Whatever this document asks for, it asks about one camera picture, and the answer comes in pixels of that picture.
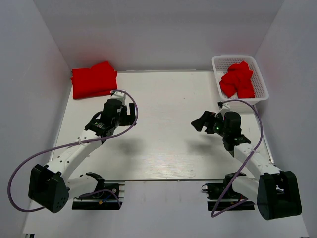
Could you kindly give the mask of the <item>folded red t-shirt stack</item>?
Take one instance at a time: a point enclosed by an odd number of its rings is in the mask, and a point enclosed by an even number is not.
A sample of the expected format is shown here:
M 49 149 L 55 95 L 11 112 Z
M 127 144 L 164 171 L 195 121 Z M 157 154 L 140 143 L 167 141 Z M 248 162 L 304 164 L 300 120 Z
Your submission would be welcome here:
M 107 96 L 117 89 L 117 71 L 108 61 L 91 68 L 72 69 L 73 99 Z

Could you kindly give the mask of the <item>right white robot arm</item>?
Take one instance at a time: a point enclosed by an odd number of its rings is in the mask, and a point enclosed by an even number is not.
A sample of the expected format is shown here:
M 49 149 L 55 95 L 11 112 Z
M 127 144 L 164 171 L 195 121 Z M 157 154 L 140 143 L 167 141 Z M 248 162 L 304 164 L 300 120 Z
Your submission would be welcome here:
M 239 168 L 226 174 L 223 183 L 207 185 L 210 199 L 216 199 L 212 217 L 222 199 L 237 199 L 231 208 L 244 202 L 253 202 L 265 220 L 273 220 L 302 213 L 297 177 L 292 171 L 282 171 L 266 160 L 251 141 L 242 134 L 241 116 L 237 112 L 213 113 L 205 111 L 191 125 L 196 131 L 221 136 L 223 146 L 230 155 L 242 162 L 253 178 Z

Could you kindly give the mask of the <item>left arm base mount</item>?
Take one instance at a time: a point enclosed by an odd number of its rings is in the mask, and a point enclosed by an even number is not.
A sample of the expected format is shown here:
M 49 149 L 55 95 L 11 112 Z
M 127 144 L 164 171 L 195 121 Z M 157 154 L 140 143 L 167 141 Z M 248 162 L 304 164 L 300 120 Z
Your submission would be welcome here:
M 125 183 L 108 182 L 96 173 L 88 172 L 68 181 L 72 210 L 120 210 Z

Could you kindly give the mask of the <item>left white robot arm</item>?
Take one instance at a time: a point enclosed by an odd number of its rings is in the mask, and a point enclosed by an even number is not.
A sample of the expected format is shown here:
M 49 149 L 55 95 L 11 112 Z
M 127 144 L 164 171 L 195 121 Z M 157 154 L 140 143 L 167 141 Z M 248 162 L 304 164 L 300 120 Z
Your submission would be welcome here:
M 74 145 L 45 165 L 33 167 L 30 174 L 28 196 L 52 213 L 59 212 L 73 198 L 102 198 L 104 193 L 117 195 L 105 189 L 104 178 L 94 172 L 86 172 L 77 178 L 70 178 L 76 168 L 103 143 L 116 138 L 114 131 L 119 126 L 132 128 L 138 118 L 135 102 L 125 104 L 124 98 L 112 97 L 104 109 L 96 113 L 85 126 Z

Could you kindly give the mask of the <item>white plastic basket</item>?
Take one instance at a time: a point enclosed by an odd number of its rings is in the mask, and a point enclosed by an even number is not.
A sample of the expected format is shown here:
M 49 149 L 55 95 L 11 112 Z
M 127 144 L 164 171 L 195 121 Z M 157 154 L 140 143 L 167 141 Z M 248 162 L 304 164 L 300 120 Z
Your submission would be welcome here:
M 269 94 L 266 88 L 266 85 L 264 83 L 262 74 L 260 72 L 260 69 L 255 61 L 255 59 L 252 56 L 247 55 L 221 55 L 221 56 L 214 56 L 212 57 L 212 67 L 219 91 L 220 98 L 223 100 L 231 100 L 231 99 L 241 99 L 244 100 L 251 105 L 256 104 L 259 101 L 264 101 L 268 99 Z M 221 90 L 220 88 L 220 81 L 221 77 L 224 76 L 227 73 L 228 68 L 235 64 L 235 63 L 241 63 L 242 61 L 245 61 L 249 69 L 253 71 L 253 75 L 251 77 L 251 83 L 254 89 L 255 98 L 238 98 L 237 94 L 234 94 L 232 97 L 228 98 Z

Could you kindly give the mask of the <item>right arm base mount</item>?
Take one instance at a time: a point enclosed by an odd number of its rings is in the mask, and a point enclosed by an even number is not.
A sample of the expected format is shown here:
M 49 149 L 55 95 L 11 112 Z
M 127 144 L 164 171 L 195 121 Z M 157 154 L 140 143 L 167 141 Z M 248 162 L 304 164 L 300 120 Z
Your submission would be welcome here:
M 225 178 L 223 181 L 219 182 L 210 182 L 205 183 L 202 185 L 201 190 L 202 192 L 206 193 L 207 195 L 207 206 L 208 210 L 212 211 L 218 198 L 222 194 L 223 190 L 226 188 L 227 184 L 230 182 L 230 180 L 233 178 L 234 173 L 230 173 L 225 175 Z M 222 200 L 220 201 L 218 207 L 216 208 L 216 211 L 221 211 L 225 208 L 228 208 L 232 205 L 235 205 L 236 203 L 246 199 L 242 194 L 234 192 L 232 187 L 226 192 L 226 194 L 223 196 Z M 244 202 L 243 204 L 229 209 L 230 211 L 252 211 L 255 209 L 255 205 L 252 201 L 248 200 Z

